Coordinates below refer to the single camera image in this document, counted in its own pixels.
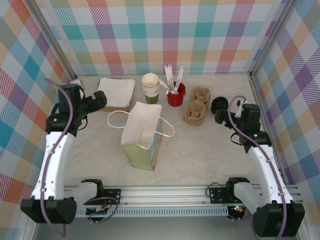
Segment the plaid backdrop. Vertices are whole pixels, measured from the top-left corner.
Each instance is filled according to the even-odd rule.
[[[291,184],[320,236],[320,0],[300,0],[256,76]]]
[[[29,198],[44,157],[45,121],[69,79],[22,0],[0,0],[0,240],[25,229]]]
[[[286,0],[37,2],[74,71],[96,75],[247,72]]]

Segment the red cup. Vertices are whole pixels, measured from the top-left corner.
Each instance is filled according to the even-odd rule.
[[[171,92],[168,93],[168,103],[172,107],[179,107],[184,102],[184,95],[186,95],[186,87],[182,82],[180,82],[178,94],[172,94]]]

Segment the white rope handle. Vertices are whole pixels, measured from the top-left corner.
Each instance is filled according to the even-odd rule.
[[[172,130],[173,130],[173,134],[172,135],[166,135],[166,134],[163,134],[163,133],[161,133],[161,132],[158,132],[158,131],[155,131],[157,134],[160,134],[160,135],[162,135],[162,136],[165,136],[165,137],[173,137],[174,135],[175,135],[175,129],[174,129],[174,127],[167,121],[167,120],[165,120],[165,119],[163,119],[162,117],[159,117],[160,119],[162,119],[163,121],[165,121],[167,124],[169,124],[169,126],[172,128]]]
[[[113,127],[113,128],[115,128],[115,129],[124,129],[124,128],[125,128],[124,126],[113,126],[113,125],[110,124],[109,118],[110,118],[110,116],[111,116],[112,114],[114,114],[114,113],[125,113],[125,114],[128,114],[128,115],[129,115],[130,113],[129,113],[129,112],[126,112],[126,111],[122,111],[122,110],[113,111],[112,113],[109,114],[108,118],[106,119],[106,121],[108,122],[108,124],[109,124],[110,127]]]

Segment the green paper bag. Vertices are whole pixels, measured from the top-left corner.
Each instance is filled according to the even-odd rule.
[[[124,128],[121,145],[134,168],[154,171],[162,136],[172,137],[175,134],[172,125],[161,117],[161,110],[161,105],[137,101],[130,113],[114,111],[107,118],[111,127]],[[109,123],[109,117],[116,112],[129,115],[125,126],[112,126]],[[162,133],[163,121],[172,127],[172,135]]]

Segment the stack of paper cups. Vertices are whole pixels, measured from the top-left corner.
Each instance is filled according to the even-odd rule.
[[[160,91],[159,77],[154,73],[147,73],[142,77],[142,86],[147,103],[156,104]]]

